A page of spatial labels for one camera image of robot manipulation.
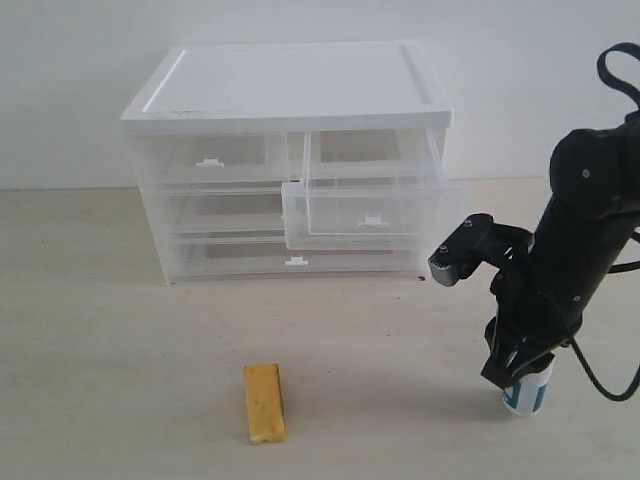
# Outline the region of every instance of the white storage drawers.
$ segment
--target white storage drawers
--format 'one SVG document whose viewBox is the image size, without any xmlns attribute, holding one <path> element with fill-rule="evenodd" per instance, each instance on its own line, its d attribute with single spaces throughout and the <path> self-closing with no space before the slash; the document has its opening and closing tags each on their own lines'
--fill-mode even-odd
<svg viewBox="0 0 640 480">
<path fill-rule="evenodd" d="M 426 269 L 450 118 L 413 42 L 177 48 L 122 116 L 169 283 Z"/>
</svg>

